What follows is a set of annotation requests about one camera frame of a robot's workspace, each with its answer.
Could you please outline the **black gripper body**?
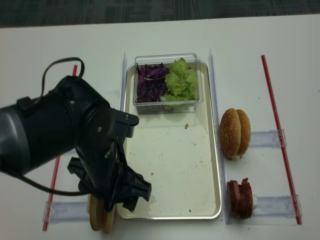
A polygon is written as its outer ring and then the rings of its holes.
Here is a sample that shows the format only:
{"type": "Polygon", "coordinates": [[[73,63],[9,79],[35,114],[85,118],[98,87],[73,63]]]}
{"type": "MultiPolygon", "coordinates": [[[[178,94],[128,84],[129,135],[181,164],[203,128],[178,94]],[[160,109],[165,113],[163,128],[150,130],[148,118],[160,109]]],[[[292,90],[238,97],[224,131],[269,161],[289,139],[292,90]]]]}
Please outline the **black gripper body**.
{"type": "Polygon", "coordinates": [[[76,151],[78,157],[71,158],[68,171],[79,178],[79,191],[102,200],[107,212],[116,204],[123,204],[126,199],[138,197],[147,202],[150,200],[151,183],[128,165],[123,144],[118,138],[100,161],[85,158],[79,149],[76,151]]]}

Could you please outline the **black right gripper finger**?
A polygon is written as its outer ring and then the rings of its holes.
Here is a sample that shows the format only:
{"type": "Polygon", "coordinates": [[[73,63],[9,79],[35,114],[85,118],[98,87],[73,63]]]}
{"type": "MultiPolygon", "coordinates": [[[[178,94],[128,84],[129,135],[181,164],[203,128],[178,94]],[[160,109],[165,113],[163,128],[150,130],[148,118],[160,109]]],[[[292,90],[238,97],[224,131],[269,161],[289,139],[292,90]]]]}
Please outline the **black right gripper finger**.
{"type": "Polygon", "coordinates": [[[129,210],[131,213],[133,213],[134,210],[136,209],[138,199],[139,199],[138,197],[125,199],[123,204],[122,204],[122,207],[127,209],[127,210],[129,210]]]}

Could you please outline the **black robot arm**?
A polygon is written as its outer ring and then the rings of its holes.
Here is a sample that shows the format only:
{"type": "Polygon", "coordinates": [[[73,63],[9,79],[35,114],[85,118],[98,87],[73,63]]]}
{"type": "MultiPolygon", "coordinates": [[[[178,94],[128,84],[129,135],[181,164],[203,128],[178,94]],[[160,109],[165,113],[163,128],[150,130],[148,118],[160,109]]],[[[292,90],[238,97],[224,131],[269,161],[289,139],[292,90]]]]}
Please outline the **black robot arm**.
{"type": "Polygon", "coordinates": [[[139,118],[116,110],[85,80],[67,76],[43,97],[18,99],[0,110],[0,170],[60,196],[91,194],[110,212],[115,204],[133,212],[152,186],[129,167],[123,147],[139,118]],[[75,150],[67,168],[78,191],[45,187],[26,174],[75,150]]]}

